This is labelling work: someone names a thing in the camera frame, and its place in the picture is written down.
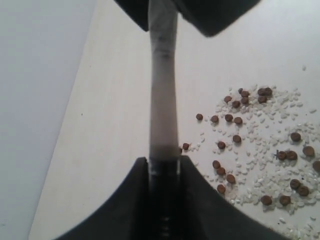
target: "brown seed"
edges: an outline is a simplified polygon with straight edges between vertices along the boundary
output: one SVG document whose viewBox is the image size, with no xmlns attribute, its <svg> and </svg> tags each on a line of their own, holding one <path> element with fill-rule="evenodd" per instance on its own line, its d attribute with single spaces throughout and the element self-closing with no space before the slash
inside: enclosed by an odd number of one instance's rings
<svg viewBox="0 0 320 240">
<path fill-rule="evenodd" d="M 290 188 L 293 190 L 297 190 L 300 187 L 301 183 L 298 179 L 292 179 L 290 181 Z"/>
<path fill-rule="evenodd" d="M 233 101 L 233 102 L 232 102 L 232 107 L 235 108 L 235 109 L 237 109 L 238 107 L 240 107 L 240 105 L 241 105 L 240 101 Z"/>
<path fill-rule="evenodd" d="M 302 150 L 307 157 L 313 157 L 315 155 L 315 149 L 312 146 L 305 146 Z"/>
<path fill-rule="evenodd" d="M 287 206 L 288 204 L 291 203 L 291 197 L 290 196 L 286 196 L 286 195 L 282 195 L 279 198 L 279 202 L 281 203 L 282 206 Z"/>
<path fill-rule="evenodd" d="M 202 121 L 202 119 L 204 119 L 204 116 L 201 114 L 201 113 L 198 113 L 195 118 L 198 120 L 198 121 Z"/>
<path fill-rule="evenodd" d="M 298 155 L 295 151 L 287 151 L 286 152 L 286 158 L 290 161 L 294 161 L 298 159 Z"/>
<path fill-rule="evenodd" d="M 301 135 L 300 135 L 300 133 L 297 133 L 297 132 L 291 133 L 290 134 L 290 138 L 294 142 L 300 142 L 301 141 Z"/>
<path fill-rule="evenodd" d="M 249 95 L 250 95 L 250 93 L 248 91 L 241 92 L 241 97 L 243 97 L 243 98 L 247 98 L 247 97 L 249 97 Z"/>
<path fill-rule="evenodd" d="M 223 176 L 226 174 L 226 170 L 224 167 L 219 167 L 217 170 L 216 170 L 216 174 L 218 174 L 219 176 Z"/>
<path fill-rule="evenodd" d="M 242 118 L 237 116 L 234 118 L 233 122 L 237 125 L 242 125 L 243 121 L 242 121 Z"/>
<path fill-rule="evenodd" d="M 242 99 L 241 99 L 241 103 L 242 103 L 243 105 L 248 105 L 248 104 L 249 104 L 249 98 L 247 98 L 247 97 L 242 98 Z"/>
<path fill-rule="evenodd" d="M 182 145 L 182 148 L 183 148 L 183 150 L 187 151 L 187 150 L 189 149 L 189 146 L 190 146 L 190 144 L 185 142 L 185 143 Z"/>
<path fill-rule="evenodd" d="M 214 161 L 212 162 L 212 167 L 213 167 L 214 169 L 219 169 L 219 168 L 221 167 L 220 162 L 217 161 L 217 160 L 214 160 Z"/>
<path fill-rule="evenodd" d="M 280 161 L 287 159 L 287 154 L 285 151 L 279 151 L 276 156 Z"/>
<path fill-rule="evenodd" d="M 232 100 L 232 97 L 230 97 L 230 96 L 226 96 L 226 97 L 224 98 L 224 101 L 225 101 L 226 103 L 230 102 L 231 100 Z"/>
<path fill-rule="evenodd" d="M 226 144 L 223 141 L 218 142 L 218 148 L 219 149 L 225 149 L 226 148 Z"/>
<path fill-rule="evenodd" d="M 270 87 L 266 87 L 266 88 L 264 89 L 264 94 L 265 94 L 266 96 L 271 96 L 271 95 L 272 95 L 272 89 L 271 89 Z"/>
<path fill-rule="evenodd" d="M 225 194 L 225 192 L 226 192 L 226 188 L 225 188 L 225 186 L 223 186 L 222 184 L 219 184 L 219 185 L 216 187 L 216 190 L 217 190 L 218 193 L 220 193 L 220 194 Z"/>
<path fill-rule="evenodd" d="M 236 183 L 236 178 L 232 174 L 228 174 L 225 179 L 227 180 L 228 183 L 230 184 L 235 184 Z"/>
<path fill-rule="evenodd" d="M 224 119 L 228 122 L 228 123 L 231 123 L 232 122 L 232 119 L 234 119 L 234 116 L 232 116 L 231 114 L 226 114 L 224 116 Z"/>
<path fill-rule="evenodd" d="M 234 135 L 232 137 L 232 140 L 237 144 L 241 143 L 241 141 L 242 141 L 242 139 L 241 139 L 241 137 L 239 135 Z"/>
<path fill-rule="evenodd" d="M 318 172 L 318 173 L 320 173 L 320 161 L 315 161 L 313 164 L 312 164 L 312 167 L 313 167 L 313 169 L 316 171 L 316 172 Z"/>
<path fill-rule="evenodd" d="M 214 124 L 217 124 L 219 122 L 219 117 L 217 115 L 213 115 L 210 120 Z"/>
<path fill-rule="evenodd" d="M 261 197 L 261 203 L 265 206 L 269 206 L 272 204 L 272 198 L 268 195 L 264 195 Z"/>
<path fill-rule="evenodd" d="M 265 92 L 265 88 L 259 88 L 258 89 L 258 95 L 259 96 L 265 96 L 266 95 L 266 92 Z"/>
<path fill-rule="evenodd" d="M 309 188 L 307 186 L 301 186 L 298 188 L 297 192 L 301 197 L 306 197 L 309 195 Z"/>
<path fill-rule="evenodd" d="M 258 97 L 258 102 L 259 102 L 260 104 L 266 103 L 266 102 L 267 102 L 267 97 L 266 97 L 266 96 L 259 96 L 259 97 Z"/>
</svg>

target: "white wall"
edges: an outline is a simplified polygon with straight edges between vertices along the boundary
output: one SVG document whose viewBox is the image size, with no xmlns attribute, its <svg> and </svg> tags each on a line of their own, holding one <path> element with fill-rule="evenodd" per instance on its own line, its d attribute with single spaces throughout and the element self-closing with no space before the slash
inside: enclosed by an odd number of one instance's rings
<svg viewBox="0 0 320 240">
<path fill-rule="evenodd" d="M 0 1 L 0 239 L 28 238 L 96 0 Z"/>
</svg>

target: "round seed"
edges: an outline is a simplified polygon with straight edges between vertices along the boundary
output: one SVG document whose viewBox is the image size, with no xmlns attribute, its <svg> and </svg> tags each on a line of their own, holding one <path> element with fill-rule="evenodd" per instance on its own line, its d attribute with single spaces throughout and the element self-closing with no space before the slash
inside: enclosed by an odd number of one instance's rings
<svg viewBox="0 0 320 240">
<path fill-rule="evenodd" d="M 231 114 L 226 114 L 226 115 L 224 116 L 224 119 L 225 119 L 228 123 L 230 123 L 230 122 L 232 122 L 232 120 L 234 119 L 234 116 L 232 116 Z"/>
<path fill-rule="evenodd" d="M 290 181 L 290 188 L 293 190 L 297 190 L 300 187 L 301 183 L 298 179 L 292 179 Z"/>
<path fill-rule="evenodd" d="M 285 151 L 279 151 L 276 156 L 280 161 L 283 161 L 287 158 L 287 154 Z"/>
<path fill-rule="evenodd" d="M 298 188 L 297 192 L 301 197 L 306 197 L 309 195 L 309 188 L 307 186 L 301 186 Z"/>
<path fill-rule="evenodd" d="M 236 178 L 232 174 L 228 174 L 225 179 L 227 180 L 228 183 L 230 184 L 235 184 L 236 183 Z"/>
<path fill-rule="evenodd" d="M 210 120 L 211 122 L 217 124 L 219 122 L 219 117 L 217 115 L 213 115 Z"/>
<path fill-rule="evenodd" d="M 320 161 L 315 161 L 313 164 L 312 164 L 312 167 L 313 167 L 313 169 L 316 171 L 316 172 L 318 172 L 318 173 L 320 173 Z"/>
<path fill-rule="evenodd" d="M 261 197 L 261 203 L 265 206 L 270 206 L 272 204 L 272 198 L 268 195 Z"/>
<path fill-rule="evenodd" d="M 243 97 L 243 98 L 247 98 L 247 97 L 249 97 L 249 95 L 250 95 L 250 93 L 248 91 L 241 92 L 241 97 Z"/>
<path fill-rule="evenodd" d="M 286 158 L 290 161 L 294 161 L 298 159 L 298 155 L 295 151 L 287 151 L 286 152 Z"/>
<path fill-rule="evenodd" d="M 249 98 L 243 97 L 243 98 L 241 99 L 241 103 L 242 103 L 243 105 L 248 105 L 248 104 L 249 104 Z"/>
<path fill-rule="evenodd" d="M 232 107 L 235 108 L 235 109 L 237 109 L 238 107 L 240 107 L 240 105 L 241 105 L 240 101 L 233 101 L 233 102 L 232 102 Z"/>
<path fill-rule="evenodd" d="M 290 134 L 290 138 L 294 142 L 300 142 L 301 141 L 301 135 L 298 132 L 293 132 Z"/>
<path fill-rule="evenodd" d="M 307 157 L 313 157 L 315 155 L 315 149 L 312 146 L 305 146 L 302 150 Z"/>
<path fill-rule="evenodd" d="M 190 146 L 190 144 L 185 142 L 185 143 L 182 145 L 182 148 L 183 148 L 183 150 L 187 151 L 187 150 L 189 149 L 189 146 Z"/>
<path fill-rule="evenodd" d="M 224 101 L 225 101 L 226 103 L 230 102 L 231 100 L 232 100 L 232 97 L 230 97 L 230 96 L 226 96 L 226 97 L 224 98 Z"/>
<path fill-rule="evenodd" d="M 225 149 L 226 148 L 226 144 L 223 141 L 218 142 L 218 148 L 219 149 Z"/>
<path fill-rule="evenodd" d="M 216 187 L 216 190 L 217 190 L 218 193 L 220 193 L 220 194 L 225 194 L 225 192 L 226 192 L 226 188 L 225 188 L 225 186 L 223 186 L 222 184 L 219 184 L 219 185 Z"/>
<path fill-rule="evenodd" d="M 241 137 L 239 135 L 234 135 L 232 137 L 232 140 L 237 144 L 241 143 L 241 141 L 242 141 L 242 139 L 241 139 Z"/>
<path fill-rule="evenodd" d="M 272 89 L 271 89 L 270 87 L 266 87 L 266 88 L 264 89 L 264 94 L 265 94 L 266 96 L 271 96 L 271 95 L 272 95 Z"/>
<path fill-rule="evenodd" d="M 214 161 L 212 162 L 212 167 L 213 167 L 214 169 L 219 169 L 219 168 L 221 167 L 220 162 L 217 161 L 217 160 L 214 160 Z"/>
<path fill-rule="evenodd" d="M 219 167 L 217 170 L 216 170 L 216 174 L 218 174 L 219 176 L 223 176 L 226 174 L 226 170 L 224 167 Z"/>
<path fill-rule="evenodd" d="M 265 96 L 265 95 L 266 95 L 266 93 L 265 93 L 265 88 L 259 88 L 259 89 L 258 89 L 258 95 L 259 95 L 259 96 Z"/>
<path fill-rule="evenodd" d="M 266 97 L 266 96 L 259 96 L 259 97 L 258 97 L 258 102 L 259 102 L 260 104 L 266 103 L 266 102 L 267 102 L 267 97 Z"/>
<path fill-rule="evenodd" d="M 290 196 L 286 196 L 286 195 L 282 195 L 279 198 L 279 202 L 281 203 L 282 206 L 287 206 L 288 204 L 291 203 L 291 197 Z"/>
<path fill-rule="evenodd" d="M 195 118 L 198 120 L 198 121 L 202 121 L 202 119 L 204 119 L 204 116 L 200 113 L 198 113 Z"/>
<path fill-rule="evenodd" d="M 233 122 L 237 125 L 242 125 L 243 121 L 242 121 L 242 118 L 237 116 L 234 118 Z"/>
</svg>

